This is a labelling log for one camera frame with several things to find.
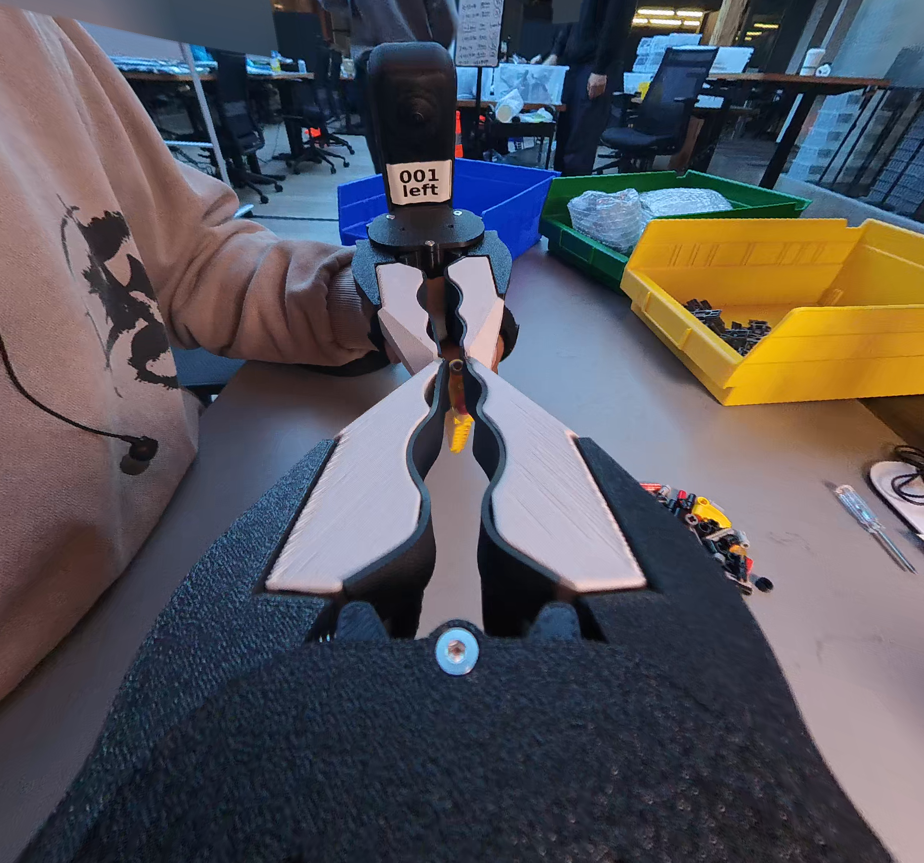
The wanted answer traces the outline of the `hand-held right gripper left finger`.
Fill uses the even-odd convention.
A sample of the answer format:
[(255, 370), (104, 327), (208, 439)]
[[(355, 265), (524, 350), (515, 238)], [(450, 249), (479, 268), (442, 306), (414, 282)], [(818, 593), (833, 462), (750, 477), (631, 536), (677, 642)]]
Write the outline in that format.
[(340, 431), (265, 580), (339, 612), (371, 604), (415, 638), (435, 566), (425, 479), (444, 442), (444, 361), (434, 361)]

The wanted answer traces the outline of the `white metal pole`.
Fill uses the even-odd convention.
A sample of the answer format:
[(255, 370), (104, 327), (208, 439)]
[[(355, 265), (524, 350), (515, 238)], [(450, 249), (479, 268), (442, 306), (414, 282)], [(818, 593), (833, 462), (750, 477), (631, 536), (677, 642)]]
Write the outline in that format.
[(179, 42), (179, 48), (191, 74), (191, 82), (193, 84), (193, 88), (201, 108), (202, 118), (204, 120), (206, 130), (209, 134), (210, 143), (214, 152), (215, 166), (221, 176), (221, 179), (225, 182), (225, 185), (230, 187), (232, 184), (227, 172), (225, 158), (221, 150), (220, 142), (218, 141), (211, 110), (202, 87), (202, 79), (195, 66), (195, 61), (191, 52), (191, 46), (188, 43), (181, 41)]

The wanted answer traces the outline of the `flat bubble wrap bag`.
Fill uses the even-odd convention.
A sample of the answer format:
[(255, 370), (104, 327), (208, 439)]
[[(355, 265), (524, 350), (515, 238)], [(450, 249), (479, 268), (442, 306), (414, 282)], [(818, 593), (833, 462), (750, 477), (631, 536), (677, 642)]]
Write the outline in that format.
[(671, 187), (640, 192), (649, 220), (727, 213), (735, 205), (721, 192), (708, 188)]

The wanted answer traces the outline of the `crumpled clear plastic bag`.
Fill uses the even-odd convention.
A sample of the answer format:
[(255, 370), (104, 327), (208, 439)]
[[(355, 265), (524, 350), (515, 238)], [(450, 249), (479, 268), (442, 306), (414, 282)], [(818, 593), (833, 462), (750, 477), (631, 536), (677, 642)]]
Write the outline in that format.
[(576, 231), (618, 254), (630, 256), (650, 216), (637, 190), (587, 190), (570, 199), (567, 210)]

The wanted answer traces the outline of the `handwritten sign on stand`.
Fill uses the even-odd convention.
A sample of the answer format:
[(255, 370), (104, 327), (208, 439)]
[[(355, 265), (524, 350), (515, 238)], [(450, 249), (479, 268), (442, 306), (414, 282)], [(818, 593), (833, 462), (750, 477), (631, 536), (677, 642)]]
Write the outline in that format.
[(473, 157), (483, 156), (482, 107), (489, 100), (485, 75), (500, 59), (502, 15), (505, 0), (459, 0), (456, 34), (456, 100), (472, 102), (463, 110), (472, 115), (469, 133), (463, 136)]

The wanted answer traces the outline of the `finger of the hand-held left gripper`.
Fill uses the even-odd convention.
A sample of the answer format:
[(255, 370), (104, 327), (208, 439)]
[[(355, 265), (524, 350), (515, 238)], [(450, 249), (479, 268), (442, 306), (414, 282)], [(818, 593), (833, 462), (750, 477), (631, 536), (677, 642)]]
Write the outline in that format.
[(425, 299), (419, 296), (426, 294), (424, 273), (406, 265), (377, 265), (375, 272), (381, 300), (377, 319), (386, 345), (410, 374), (417, 374), (440, 359)]
[(447, 286), (457, 297), (456, 343), (467, 359), (493, 370), (498, 356), (504, 302), (487, 257), (465, 257), (447, 268)]

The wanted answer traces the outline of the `yellow perforated brick beam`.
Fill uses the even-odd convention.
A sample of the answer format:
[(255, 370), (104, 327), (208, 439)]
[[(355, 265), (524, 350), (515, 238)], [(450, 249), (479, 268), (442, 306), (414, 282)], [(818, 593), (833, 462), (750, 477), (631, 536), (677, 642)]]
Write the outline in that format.
[(459, 454), (468, 443), (468, 436), (474, 425), (474, 419), (468, 413), (465, 380), (462, 384), (454, 383), (448, 375), (449, 408), (445, 415), (445, 435), (449, 451)]

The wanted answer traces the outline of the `blue plastic bin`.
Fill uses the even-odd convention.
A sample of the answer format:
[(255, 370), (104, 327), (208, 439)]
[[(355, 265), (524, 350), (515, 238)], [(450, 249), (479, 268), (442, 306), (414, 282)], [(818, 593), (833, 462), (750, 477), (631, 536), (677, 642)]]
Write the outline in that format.
[[(513, 259), (540, 239), (539, 218), (554, 171), (540, 167), (455, 160), (454, 206), (481, 216), (495, 230)], [(366, 237), (367, 224), (387, 211), (381, 175), (344, 183), (337, 188), (340, 242), (352, 246)]]

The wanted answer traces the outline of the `heap of black brick parts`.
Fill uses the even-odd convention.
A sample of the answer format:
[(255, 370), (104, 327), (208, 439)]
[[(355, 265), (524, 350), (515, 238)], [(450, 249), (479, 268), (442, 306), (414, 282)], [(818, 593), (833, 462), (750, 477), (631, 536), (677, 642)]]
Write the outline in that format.
[(726, 325), (722, 318), (722, 310), (714, 308), (705, 300), (690, 300), (684, 303), (687, 312), (705, 326), (711, 333), (721, 338), (731, 349), (740, 356), (747, 356), (757, 344), (768, 336), (771, 331), (770, 324), (765, 320), (749, 319), (747, 324), (732, 322)]

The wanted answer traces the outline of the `grey desk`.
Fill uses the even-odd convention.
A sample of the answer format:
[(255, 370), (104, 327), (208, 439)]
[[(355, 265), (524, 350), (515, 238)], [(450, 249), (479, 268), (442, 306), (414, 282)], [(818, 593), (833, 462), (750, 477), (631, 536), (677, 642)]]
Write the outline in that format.
[[(922, 549), (898, 567), (832, 493), (866, 491), (899, 442), (857, 401), (722, 407), (630, 310), (535, 247), (514, 262), (520, 326), (502, 376), (641, 481), (711, 497), (771, 593), (747, 599), (841, 786), (900, 861), (922, 861)], [(394, 390), (400, 368), (336, 377), (246, 364), (201, 419), (164, 519), (85, 620), (2, 702), (1, 853), (62, 798), (156, 616), (231, 523), (318, 441)]]

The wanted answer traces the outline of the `background work table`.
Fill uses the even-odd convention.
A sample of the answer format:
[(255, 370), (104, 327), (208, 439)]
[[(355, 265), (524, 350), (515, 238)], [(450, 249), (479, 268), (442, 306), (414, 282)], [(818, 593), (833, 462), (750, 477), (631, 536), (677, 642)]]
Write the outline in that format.
[(746, 95), (757, 89), (783, 91), (790, 98), (790, 106), (784, 108), (784, 115), (791, 118), (785, 124), (782, 137), (777, 143), (770, 162), (758, 184), (761, 188), (773, 190), (779, 176), (783, 173), (792, 149), (796, 145), (798, 135), (809, 116), (811, 108), (820, 96), (844, 95), (855, 91), (885, 90), (891, 84), (886, 79), (863, 77), (819, 77), (802, 74), (747, 72), (715, 74), (708, 78), (705, 93), (722, 97), (723, 103), (720, 110), (722, 119), (725, 119), (734, 100), (744, 100)]

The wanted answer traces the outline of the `yellow plastic parts bin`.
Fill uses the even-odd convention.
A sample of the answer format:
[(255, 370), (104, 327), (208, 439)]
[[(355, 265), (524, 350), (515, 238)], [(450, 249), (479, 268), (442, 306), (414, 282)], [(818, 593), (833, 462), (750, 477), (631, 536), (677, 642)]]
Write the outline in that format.
[[(920, 395), (923, 236), (869, 219), (664, 219), (621, 289), (632, 311), (725, 406)], [(742, 357), (684, 308), (771, 331)]]

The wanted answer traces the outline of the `green plastic bin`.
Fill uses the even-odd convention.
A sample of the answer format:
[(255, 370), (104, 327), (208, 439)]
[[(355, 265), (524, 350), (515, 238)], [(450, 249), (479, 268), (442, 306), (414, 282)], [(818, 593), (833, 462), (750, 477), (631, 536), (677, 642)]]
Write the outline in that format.
[(587, 190), (612, 192), (633, 188), (640, 193), (671, 187), (717, 190), (735, 205), (735, 209), (715, 215), (666, 219), (792, 219), (802, 216), (811, 205), (811, 200), (802, 196), (696, 171), (649, 171), (556, 178), (550, 186), (539, 218), (539, 232), (546, 237), (551, 256), (618, 292), (629, 257), (618, 254), (572, 228), (567, 210), (568, 201)]

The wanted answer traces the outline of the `clear plastic storage box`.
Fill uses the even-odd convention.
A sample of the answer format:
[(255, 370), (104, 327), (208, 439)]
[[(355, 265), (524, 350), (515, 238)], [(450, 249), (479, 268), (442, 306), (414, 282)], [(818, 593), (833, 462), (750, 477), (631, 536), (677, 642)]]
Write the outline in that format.
[(492, 95), (494, 100), (517, 91), (524, 104), (559, 106), (567, 66), (528, 63), (501, 63), (492, 73)]

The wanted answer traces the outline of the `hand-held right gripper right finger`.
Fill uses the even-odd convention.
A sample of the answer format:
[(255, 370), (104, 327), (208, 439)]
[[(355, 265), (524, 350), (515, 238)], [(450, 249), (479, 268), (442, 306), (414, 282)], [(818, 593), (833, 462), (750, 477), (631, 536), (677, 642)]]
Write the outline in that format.
[(549, 603), (644, 590), (648, 581), (581, 439), (479, 361), (468, 361), (472, 452), (488, 479), (480, 505), (482, 623), (525, 636)]

